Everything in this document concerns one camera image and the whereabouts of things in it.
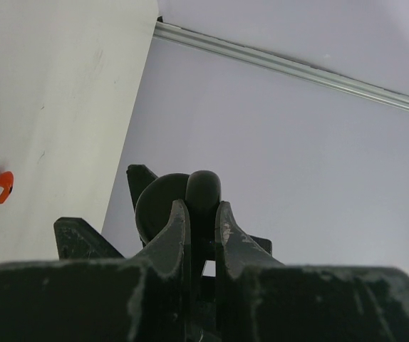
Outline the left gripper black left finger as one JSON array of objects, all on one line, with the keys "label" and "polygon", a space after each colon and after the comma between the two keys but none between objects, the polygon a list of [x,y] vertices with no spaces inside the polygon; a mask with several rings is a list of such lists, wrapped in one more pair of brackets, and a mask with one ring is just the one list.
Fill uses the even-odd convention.
[{"label": "left gripper black left finger", "polygon": [[170,219],[131,259],[0,264],[0,341],[185,341],[190,225]]}]

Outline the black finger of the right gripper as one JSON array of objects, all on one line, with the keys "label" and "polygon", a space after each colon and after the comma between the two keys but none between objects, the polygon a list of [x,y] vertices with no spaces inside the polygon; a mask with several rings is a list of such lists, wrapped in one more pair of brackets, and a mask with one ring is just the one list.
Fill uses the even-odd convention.
[{"label": "black finger of the right gripper", "polygon": [[146,165],[131,164],[126,170],[126,177],[133,209],[135,209],[142,192],[157,179],[157,175]]},{"label": "black finger of the right gripper", "polygon": [[58,258],[124,259],[124,256],[82,218],[61,217],[53,224]]}]

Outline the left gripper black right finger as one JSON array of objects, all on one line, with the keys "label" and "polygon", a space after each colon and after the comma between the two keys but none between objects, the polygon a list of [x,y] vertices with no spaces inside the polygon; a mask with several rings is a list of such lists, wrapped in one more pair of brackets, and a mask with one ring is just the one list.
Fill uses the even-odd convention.
[{"label": "left gripper black right finger", "polygon": [[286,266],[236,223],[215,224],[223,341],[409,341],[409,276],[395,268]]}]

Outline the black round charging case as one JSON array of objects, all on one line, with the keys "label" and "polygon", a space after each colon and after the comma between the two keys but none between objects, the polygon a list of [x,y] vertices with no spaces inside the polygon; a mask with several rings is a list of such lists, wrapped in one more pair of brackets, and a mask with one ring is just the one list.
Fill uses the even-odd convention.
[{"label": "black round charging case", "polygon": [[213,241],[221,195],[220,178],[209,170],[157,176],[144,189],[134,209],[141,241],[148,244],[161,233],[177,202],[184,207],[192,241],[202,244]]}]

